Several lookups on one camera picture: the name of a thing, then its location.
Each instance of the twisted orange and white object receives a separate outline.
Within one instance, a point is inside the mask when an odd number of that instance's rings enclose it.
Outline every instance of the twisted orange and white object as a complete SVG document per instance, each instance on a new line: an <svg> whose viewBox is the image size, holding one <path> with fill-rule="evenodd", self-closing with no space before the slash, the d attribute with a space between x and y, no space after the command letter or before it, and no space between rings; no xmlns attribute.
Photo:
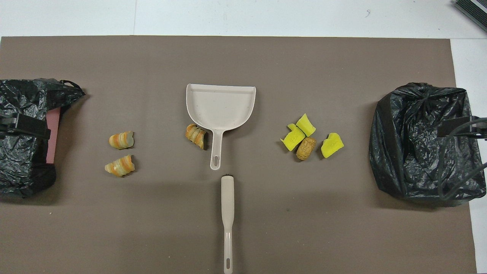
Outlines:
<svg viewBox="0 0 487 274"><path fill-rule="evenodd" d="M196 124L190 124L186 128L186 138L191 142L195 143L201 149L204 147L203 139L205 137L206 131L202 128L196 126Z"/></svg>
<svg viewBox="0 0 487 274"><path fill-rule="evenodd" d="M127 155L105 165L105 171L118 177L122 177L134 170L135 166L132 163L132 155Z"/></svg>
<svg viewBox="0 0 487 274"><path fill-rule="evenodd" d="M116 149L126 149L133 146L133 131L126 131L110 136L108 143Z"/></svg>

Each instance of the crumpled plastic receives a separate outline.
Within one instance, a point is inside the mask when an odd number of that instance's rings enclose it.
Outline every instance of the crumpled plastic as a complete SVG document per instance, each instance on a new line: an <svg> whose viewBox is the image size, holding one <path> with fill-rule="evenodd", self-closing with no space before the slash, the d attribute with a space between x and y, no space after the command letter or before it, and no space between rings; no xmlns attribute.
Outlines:
<svg viewBox="0 0 487 274"><path fill-rule="evenodd" d="M67 107L84 95L70 81L0 80L0 114L21 113L45 121L48 110ZM54 184L56 169L46 163L47 144L46 139L26 135L0 140L0 197L29 197Z"/></svg>
<svg viewBox="0 0 487 274"><path fill-rule="evenodd" d="M483 171L448 200L438 192L439 161L444 163L443 192L482 165L476 139L456 137L444 143L445 138L437 137L442 121L465 116L471 116L471 111L467 92L461 88L409 83L382 98L375 109L369 142L370 165L379 189L430 206L457 206L483 197ZM442 159L440 149L445 149Z"/></svg>

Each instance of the white surface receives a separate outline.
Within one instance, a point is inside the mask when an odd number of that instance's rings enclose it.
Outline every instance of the white surface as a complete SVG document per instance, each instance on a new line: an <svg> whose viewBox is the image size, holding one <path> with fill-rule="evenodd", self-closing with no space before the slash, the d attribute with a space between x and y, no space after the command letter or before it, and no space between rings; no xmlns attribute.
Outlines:
<svg viewBox="0 0 487 274"><path fill-rule="evenodd" d="M0 36L130 35L134 0L0 0Z"/></svg>
<svg viewBox="0 0 487 274"><path fill-rule="evenodd" d="M458 87L467 90L472 113L487 117L487 39L452 39L451 51ZM487 141L479 140L480 155L487 161ZM477 271L487 272L487 197L470 202Z"/></svg>
<svg viewBox="0 0 487 274"><path fill-rule="evenodd" d="M456 38L457 86L487 117L487 33L450 0L0 0L0 36L131 34ZM487 161L487 142L479 146ZM470 203L480 273L486 210L487 197Z"/></svg>
<svg viewBox="0 0 487 274"><path fill-rule="evenodd" d="M450 0L138 0L134 33L487 38Z"/></svg>

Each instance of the dustpan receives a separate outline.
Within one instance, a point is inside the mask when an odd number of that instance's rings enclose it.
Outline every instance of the dustpan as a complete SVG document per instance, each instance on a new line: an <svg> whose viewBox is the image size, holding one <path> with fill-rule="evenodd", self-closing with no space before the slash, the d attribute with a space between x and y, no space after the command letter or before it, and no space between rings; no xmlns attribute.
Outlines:
<svg viewBox="0 0 487 274"><path fill-rule="evenodd" d="M210 167L222 162L223 133L243 125L252 114L255 87L189 84L186 107L191 119L213 133Z"/></svg>

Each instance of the yellow sponge piece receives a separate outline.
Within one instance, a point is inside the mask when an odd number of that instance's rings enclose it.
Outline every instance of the yellow sponge piece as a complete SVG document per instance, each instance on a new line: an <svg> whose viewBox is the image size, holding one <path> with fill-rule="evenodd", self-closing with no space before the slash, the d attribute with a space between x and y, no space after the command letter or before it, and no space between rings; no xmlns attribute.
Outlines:
<svg viewBox="0 0 487 274"><path fill-rule="evenodd" d="M286 137L281 141L286 146L287 150L292 151L303 139L306 137L295 124L289 124L287 127L291 130Z"/></svg>
<svg viewBox="0 0 487 274"><path fill-rule="evenodd" d="M343 145L340 135L332 132L328 135L328 138L323 141L323 145L321 146L321 153L323 153L323 157L328 158L344 146L345 145Z"/></svg>
<svg viewBox="0 0 487 274"><path fill-rule="evenodd" d="M310 137L311 134L316 131L316 127L311 124L306 113L298 120L296 125L306 134L307 137Z"/></svg>

